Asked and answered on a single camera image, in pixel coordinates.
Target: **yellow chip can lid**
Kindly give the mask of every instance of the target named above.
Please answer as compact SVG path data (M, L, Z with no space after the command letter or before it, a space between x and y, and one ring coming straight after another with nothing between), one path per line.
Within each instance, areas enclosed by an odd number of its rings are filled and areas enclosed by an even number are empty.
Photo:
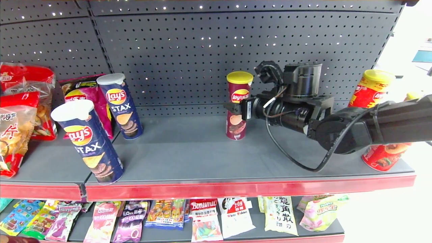
M396 79L394 74L391 74L382 70L374 70L369 69L363 73L363 76L369 80L380 82L380 83L389 83Z
M405 98L405 101L412 100L412 99L418 99L420 97L422 97L422 96L417 92L409 92L409 93L407 93L407 97Z
M248 72L236 71L236 72L229 73L226 76L226 79L230 83L247 84L247 83L252 82L252 80L254 79L254 76Z

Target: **black cable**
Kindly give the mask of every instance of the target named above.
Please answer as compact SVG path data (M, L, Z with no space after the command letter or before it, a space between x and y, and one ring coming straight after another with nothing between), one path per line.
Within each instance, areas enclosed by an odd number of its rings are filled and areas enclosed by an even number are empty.
M358 121L360 120L364 115L368 114L371 111L372 108L366 109L364 110L362 113L358 114L346 127L345 129L342 130L342 132L339 134L339 136L337 137L336 141L333 143L333 146L330 148L329 151L327 151L327 154L324 156L323 160L321 161L321 163L318 165L317 168L310 168L307 167L305 165L303 165L302 163L296 161L293 157L291 157L291 155L289 155L281 146L280 144L276 141L276 139L274 138L273 134L270 131L270 125L268 122L268 117L266 117L266 128L267 128L267 133L270 135L271 140L273 141L273 143L279 148L279 150L285 155L287 156L295 165L308 170L308 171L312 171L312 172L320 172L324 166L327 164L327 162L330 160L331 156L333 155L333 153L335 152L335 150L337 149L337 147L339 146L339 144L341 143L342 139L345 137L346 133L351 129L351 127Z

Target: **lower shelf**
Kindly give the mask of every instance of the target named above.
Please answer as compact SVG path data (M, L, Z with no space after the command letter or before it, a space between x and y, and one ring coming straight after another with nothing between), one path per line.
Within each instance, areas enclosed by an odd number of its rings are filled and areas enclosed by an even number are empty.
M260 213L258 208L258 201L256 198L249 198L252 201L253 208L249 209L252 222L255 229L232 236L224 241L230 242L290 242L290 243L341 243L344 239L344 231L338 220L322 232L311 232L302 228L299 223L303 217L303 213L296 209L300 202L301 197L292 197L294 206L294 216L297 223L297 231L299 236L293 236L287 233L280 233L276 231L264 231L265 216ZM0 214L0 220L3 220L13 209L13 202ZM82 242L86 236L87 230L92 222L93 209L78 217L72 233L69 236L69 242ZM192 222L189 221L184 224L184 229L180 230L162 230L162 229L148 229L143 228L143 235L140 242L190 242L192 236Z

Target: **chip can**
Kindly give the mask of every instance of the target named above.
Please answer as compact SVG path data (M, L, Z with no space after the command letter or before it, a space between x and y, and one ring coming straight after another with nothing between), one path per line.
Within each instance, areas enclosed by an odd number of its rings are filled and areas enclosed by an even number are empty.
M103 129L94 104L88 99L79 99L60 105L51 113L74 144L99 183L116 182L124 173L108 135Z
M371 108L386 95L386 89L396 77L381 70L366 70L363 77L357 84L348 107Z
M229 97L232 103L240 103L242 99L249 98L249 89L254 76L250 73L237 71L226 76L228 80ZM246 121L241 115L234 115L227 111L226 136L232 140L240 140L246 135Z
M107 74L97 78L96 82L105 95L123 137L132 140L143 134L143 126L124 79L124 74Z
M418 99L420 95L411 92L407 93L404 101ZM371 168L378 171L390 170L408 149L411 143L372 145L362 155L362 160Z

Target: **red shelf edge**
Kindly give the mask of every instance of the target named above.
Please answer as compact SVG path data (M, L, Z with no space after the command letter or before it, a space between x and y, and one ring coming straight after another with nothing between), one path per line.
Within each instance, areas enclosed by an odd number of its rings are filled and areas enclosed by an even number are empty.
M134 200L162 198L221 198L257 196L304 196L327 193L369 192L382 189L410 187L416 175L379 178L290 182L237 182L208 184L148 184L111 185L86 184L87 200Z
M266 242L276 242L276 243L342 243L345 238L344 234L334 234L334 235L322 235L322 236L311 236L311 237L293 237L293 238L277 238L277 239L260 239L260 240L229 240L230 243L266 243Z
M0 184L2 198L80 201L81 190L78 185L9 185Z

